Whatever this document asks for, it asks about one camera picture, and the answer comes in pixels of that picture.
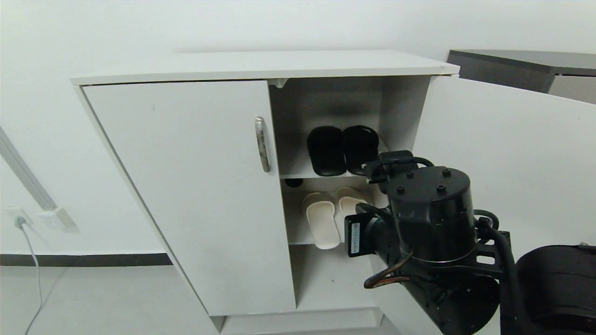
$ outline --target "silver handle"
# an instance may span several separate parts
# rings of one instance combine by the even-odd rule
[[[254,129],[257,132],[257,146],[259,147],[259,156],[261,158],[261,165],[263,171],[271,171],[269,159],[267,158],[267,147],[265,146],[265,120],[262,116],[257,116],[254,120]]]

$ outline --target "white label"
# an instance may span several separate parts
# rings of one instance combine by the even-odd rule
[[[352,241],[350,242],[350,253],[360,252],[360,222],[352,224]]]

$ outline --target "white wall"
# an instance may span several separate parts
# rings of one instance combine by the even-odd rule
[[[2,0],[1,124],[79,234],[41,223],[40,254],[162,252],[68,78],[170,52],[395,48],[445,60],[450,48],[596,53],[594,1]],[[1,206],[39,208],[5,162]],[[1,221],[2,253],[28,253]]]

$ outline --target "wall trim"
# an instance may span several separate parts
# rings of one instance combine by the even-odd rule
[[[166,253],[140,253],[120,255],[37,255],[39,266],[74,268],[99,266],[154,266],[172,265]],[[0,255],[0,266],[35,266],[31,255]]]

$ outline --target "shoe cabinet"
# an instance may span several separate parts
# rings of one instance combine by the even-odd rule
[[[412,150],[463,170],[475,207],[499,215],[517,255],[589,236],[586,225],[560,224],[582,222],[596,198],[595,105],[460,79],[458,70],[389,50],[226,52],[71,80],[204,307],[199,333],[372,334],[392,322],[404,334],[433,334],[399,285],[362,287],[379,260],[349,259],[343,244],[314,246],[307,194],[350,186],[377,207],[386,199],[364,177],[315,174],[313,128],[365,125],[379,151]],[[337,204],[335,220],[343,238]]]

